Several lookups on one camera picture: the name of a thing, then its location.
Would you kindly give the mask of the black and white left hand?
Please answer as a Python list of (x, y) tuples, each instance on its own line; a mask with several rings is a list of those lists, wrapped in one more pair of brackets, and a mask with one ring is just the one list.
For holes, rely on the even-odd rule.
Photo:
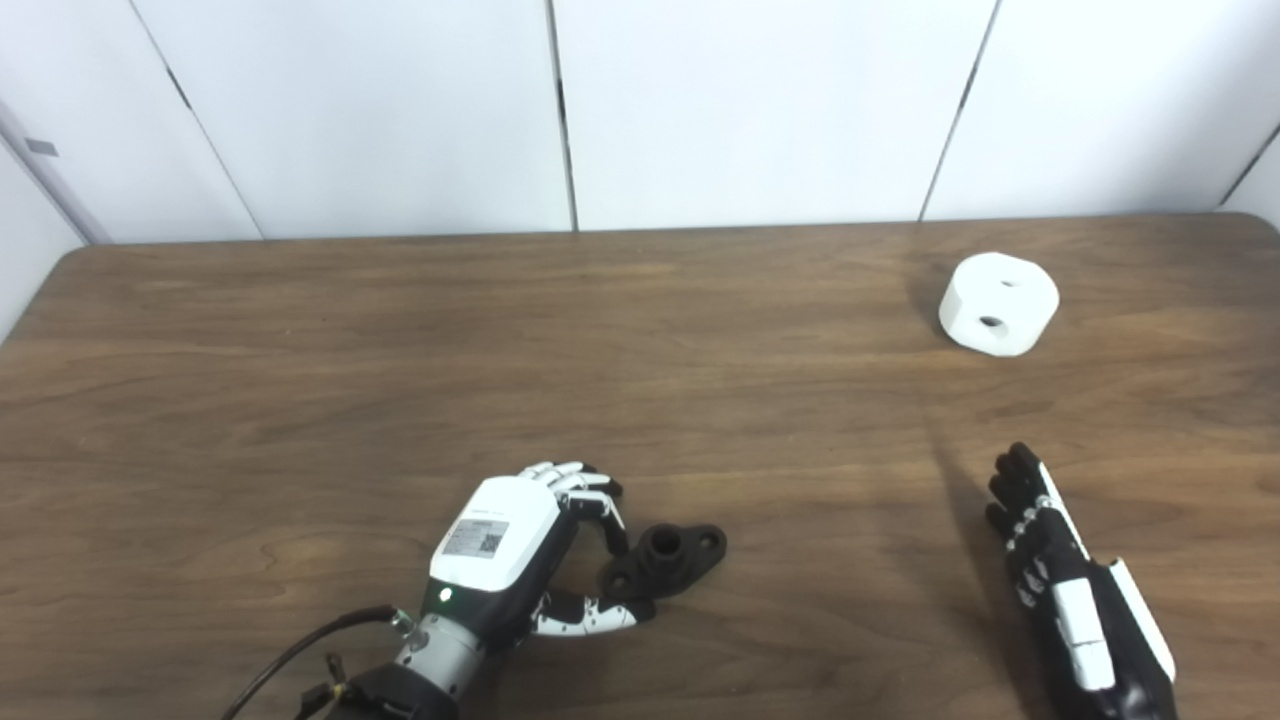
[(650, 600), (620, 602), (552, 587), (582, 523), (628, 552), (621, 484), (585, 462), (538, 462), (486, 478), (431, 556), (421, 614), (474, 635), (486, 655), (530, 635), (594, 635), (650, 621)]

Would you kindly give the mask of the black and white right hand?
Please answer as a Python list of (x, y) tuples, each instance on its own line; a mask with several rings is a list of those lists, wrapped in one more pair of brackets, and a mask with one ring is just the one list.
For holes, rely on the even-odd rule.
[(995, 460), (986, 519), (1027, 614), (1059, 719), (1176, 719), (1172, 652), (1123, 559), (1085, 547), (1044, 461), (1023, 442)]

